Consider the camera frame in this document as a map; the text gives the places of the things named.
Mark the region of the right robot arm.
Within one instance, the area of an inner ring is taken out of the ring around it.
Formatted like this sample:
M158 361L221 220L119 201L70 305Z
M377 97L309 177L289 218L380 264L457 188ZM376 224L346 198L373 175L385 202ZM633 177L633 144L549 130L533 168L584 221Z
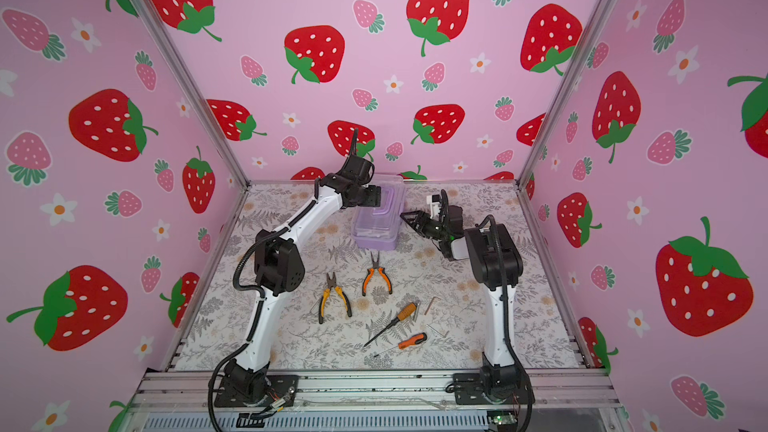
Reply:
M514 350L514 302L524 262L506 226L494 215L466 227L463 209L449 203L445 190L429 197L429 209L403 212L401 220L436 246L443 258L469 262L485 290L486 343L480 377L484 393L498 396L527 384L527 372Z

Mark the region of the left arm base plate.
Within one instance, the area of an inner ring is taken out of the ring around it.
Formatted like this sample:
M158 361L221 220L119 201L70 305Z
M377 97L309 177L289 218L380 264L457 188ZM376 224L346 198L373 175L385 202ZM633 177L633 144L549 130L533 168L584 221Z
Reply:
M245 379L223 377L215 389L213 404L221 408L266 408L282 400L281 407L291 407L298 384L298 375L259 375L249 383Z

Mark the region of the large orange handled screwdriver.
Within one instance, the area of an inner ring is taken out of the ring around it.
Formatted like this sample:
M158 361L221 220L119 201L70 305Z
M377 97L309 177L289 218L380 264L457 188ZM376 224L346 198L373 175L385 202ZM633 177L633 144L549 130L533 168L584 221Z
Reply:
M379 331L372 338L370 338L364 344L364 347L367 347L369 344L374 342L379 336L381 336L387 330L395 327L400 322L402 322L402 321L406 320L407 318L409 318L416 310L417 310L417 305L414 302L411 302L411 303L407 304L381 331Z

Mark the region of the purple plastic tool box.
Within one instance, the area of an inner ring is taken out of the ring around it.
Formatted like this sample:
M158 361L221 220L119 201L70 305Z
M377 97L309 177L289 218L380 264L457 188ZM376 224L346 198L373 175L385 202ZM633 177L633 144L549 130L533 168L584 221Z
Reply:
M361 207L352 226L352 238L358 247L376 251L396 249L405 206L405 181L400 175L376 175L372 185L381 188L378 207Z

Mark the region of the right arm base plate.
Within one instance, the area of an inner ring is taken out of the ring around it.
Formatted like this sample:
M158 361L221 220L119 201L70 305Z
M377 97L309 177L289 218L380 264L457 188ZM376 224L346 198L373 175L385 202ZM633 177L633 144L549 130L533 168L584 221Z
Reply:
M480 371L455 373L445 387L458 405L521 405L536 403L526 385L495 384Z

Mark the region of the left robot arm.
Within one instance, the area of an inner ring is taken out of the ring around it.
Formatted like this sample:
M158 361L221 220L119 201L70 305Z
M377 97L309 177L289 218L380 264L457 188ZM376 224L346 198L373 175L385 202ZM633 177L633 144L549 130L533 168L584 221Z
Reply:
M336 212L380 205L381 188L370 184L374 171L373 162L351 152L338 172L315 181L313 194L299 211L277 229L257 234L233 274L233 287L255 291L257 298L244 344L222 362L224 390L250 404L267 394L270 351L280 315L306 272L302 248Z

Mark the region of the orange handled needle-nose pliers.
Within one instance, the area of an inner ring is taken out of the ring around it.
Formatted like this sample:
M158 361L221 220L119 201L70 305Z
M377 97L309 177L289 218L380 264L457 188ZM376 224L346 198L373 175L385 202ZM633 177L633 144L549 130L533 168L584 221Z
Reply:
M392 281L389 278L388 274L386 273L386 268L382 267L380 264L380 252L377 251L376 254L370 253L370 258L371 258L371 266L367 269L366 277L364 278L362 287L361 287L362 296L365 297L367 295L368 286L377 274L379 274L381 278L384 280L387 286L388 294L392 295L393 294Z

